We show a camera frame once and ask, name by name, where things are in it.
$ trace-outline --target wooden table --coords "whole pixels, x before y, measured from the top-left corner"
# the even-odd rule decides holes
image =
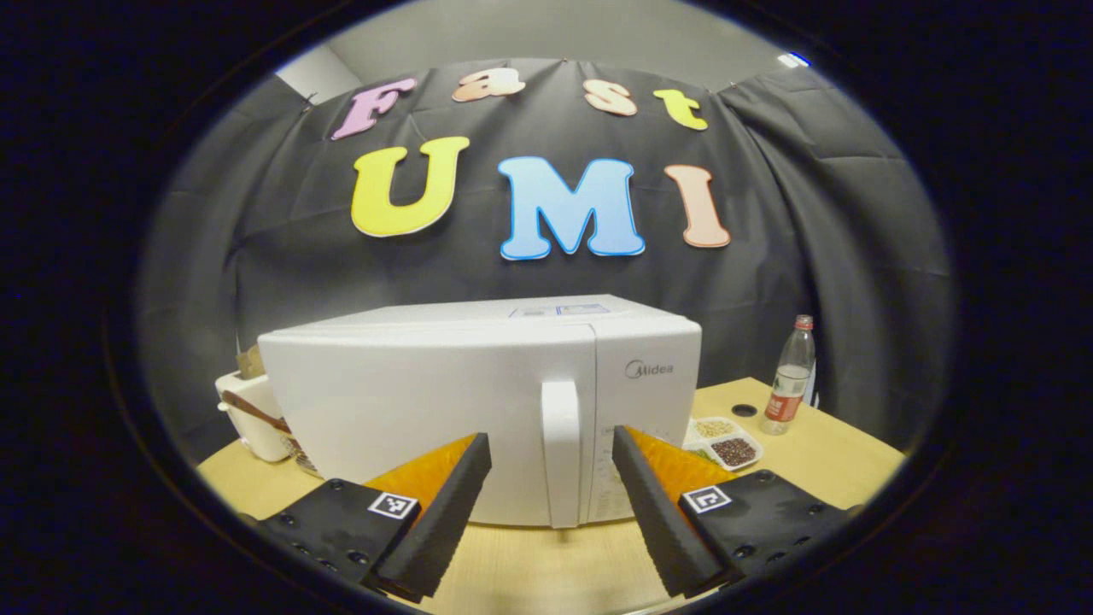
[[[867,502],[904,456],[888,445],[801,405],[788,434],[760,431],[771,388],[754,380],[700,389],[692,416],[724,416],[763,446],[763,458],[740,471],[768,469],[839,508]],[[760,410],[738,417],[736,404]],[[269,464],[239,441],[198,466],[227,506],[266,519],[321,484],[291,461]],[[418,608],[437,614],[662,612],[669,600],[633,520],[573,530],[497,528],[471,523],[436,595]]]

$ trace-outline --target letter m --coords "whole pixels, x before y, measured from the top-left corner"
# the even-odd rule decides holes
[[[513,235],[501,245],[509,260],[542,258],[550,241],[539,232],[539,215],[566,253],[580,244],[588,220],[596,215],[596,232],[588,249],[599,256],[633,256],[645,249],[645,239],[634,227],[627,181],[634,167],[619,161],[593,159],[576,190],[569,190],[549,162],[539,156],[501,161],[497,170],[513,187]]]

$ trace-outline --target black cloth backdrop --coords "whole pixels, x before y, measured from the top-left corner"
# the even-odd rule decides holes
[[[527,86],[457,103],[472,72],[512,67]],[[906,447],[944,392],[954,292],[942,232],[910,165],[860,108],[820,75],[787,69],[724,92],[590,62],[466,62],[406,76],[418,85],[365,132],[331,141],[356,92],[315,107],[272,78],[195,147],[150,229],[139,284],[138,335],[153,402],[200,461],[233,436],[213,381],[234,369],[236,342],[384,305],[612,293],[683,315],[703,328],[700,387],[769,382],[794,317],[816,318],[816,389],[825,412]],[[584,100],[581,83],[630,90],[614,116]],[[675,88],[701,104],[708,129],[677,123],[655,97]],[[391,201],[422,192],[427,140],[463,135],[456,194],[437,223],[377,238],[350,220],[353,162],[409,150]],[[508,157],[546,158],[571,189],[595,158],[634,166],[631,202],[645,252],[508,261]],[[663,168],[691,164],[731,243],[683,241],[686,215]],[[214,436],[203,434],[213,429]]]

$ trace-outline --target food tray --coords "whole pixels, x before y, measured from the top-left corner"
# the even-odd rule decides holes
[[[718,429],[725,431],[725,434],[715,438],[704,438],[700,431],[698,424],[716,425],[718,426]],[[748,460],[742,460],[736,464],[726,462],[718,454],[717,450],[714,449],[714,446],[719,446],[722,442],[729,442],[732,440],[741,440],[747,443],[748,447],[751,447],[751,449],[755,451],[754,457]],[[700,457],[712,458],[717,465],[720,465],[730,472],[747,468],[757,462],[763,457],[763,446],[760,445],[757,440],[752,438],[750,434],[744,431],[744,429],[736,423],[721,417],[703,418],[697,422],[692,419],[690,425],[687,425],[687,436],[683,441],[683,449],[690,452],[702,451],[705,456]],[[724,447],[719,446],[718,449],[724,450]]]

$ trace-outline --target white microwave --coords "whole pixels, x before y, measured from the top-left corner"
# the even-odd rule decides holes
[[[553,528],[633,515],[612,430],[682,445],[701,343],[683,317],[607,294],[390,306],[258,339],[324,478],[364,483],[485,433],[471,521]]]

